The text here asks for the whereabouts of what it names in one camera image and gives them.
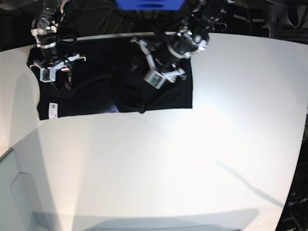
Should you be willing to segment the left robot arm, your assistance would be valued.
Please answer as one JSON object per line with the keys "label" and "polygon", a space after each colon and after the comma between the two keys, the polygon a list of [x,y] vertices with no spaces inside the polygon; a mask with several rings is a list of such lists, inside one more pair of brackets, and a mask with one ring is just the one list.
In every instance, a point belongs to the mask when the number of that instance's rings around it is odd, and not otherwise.
{"label": "left robot arm", "polygon": [[207,48],[209,33],[226,13],[226,6],[233,3],[233,0],[200,0],[192,13],[177,24],[173,36],[162,30],[155,41],[133,38],[131,42],[139,45],[149,66],[144,80],[159,89],[167,81],[185,79],[186,72],[179,62]]}

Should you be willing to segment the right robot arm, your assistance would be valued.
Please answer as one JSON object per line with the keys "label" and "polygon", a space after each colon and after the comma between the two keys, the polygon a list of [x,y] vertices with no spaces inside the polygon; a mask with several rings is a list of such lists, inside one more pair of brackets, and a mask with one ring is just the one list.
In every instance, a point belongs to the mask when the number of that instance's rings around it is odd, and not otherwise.
{"label": "right robot arm", "polygon": [[52,84],[57,90],[63,86],[72,89],[72,69],[75,61],[86,61],[78,53],[60,54],[58,30],[65,18],[65,6],[68,0],[44,0],[43,11],[32,23],[31,34],[36,46],[41,50],[42,60],[34,60],[29,68],[39,70],[39,80]]}

